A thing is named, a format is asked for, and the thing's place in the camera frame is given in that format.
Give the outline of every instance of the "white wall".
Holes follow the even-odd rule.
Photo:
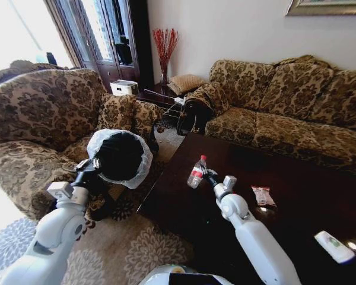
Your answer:
[[[170,75],[208,78],[217,59],[270,63],[313,54],[356,69],[356,16],[285,17],[290,0],[148,0],[150,29],[175,28]],[[155,81],[160,66],[152,39]]]

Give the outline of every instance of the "curtain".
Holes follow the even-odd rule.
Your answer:
[[[55,23],[55,26],[58,30],[59,36],[65,46],[65,49],[68,53],[68,56],[75,67],[84,67],[80,61],[80,57],[77,54],[77,51],[74,48],[74,43],[72,42],[69,33],[63,23],[61,12],[56,5],[55,0],[44,0],[47,9],[49,10],[50,15]]]

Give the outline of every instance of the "carpet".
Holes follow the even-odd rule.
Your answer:
[[[164,132],[155,132],[160,150],[148,177],[137,189],[121,193],[112,218],[87,222],[68,258],[62,284],[138,284],[156,266],[182,264],[193,257],[189,243],[172,233],[161,233],[136,213],[184,139],[169,124],[163,128]],[[35,222],[22,217],[0,231],[0,276],[25,252],[35,227]]]

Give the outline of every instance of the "picture frame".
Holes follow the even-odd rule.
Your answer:
[[[291,0],[286,16],[356,15],[356,0]]]

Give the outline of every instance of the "red decorative branches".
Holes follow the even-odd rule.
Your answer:
[[[171,54],[178,43],[178,32],[175,29],[157,28],[153,30],[153,38],[160,57],[161,70],[166,70]]]

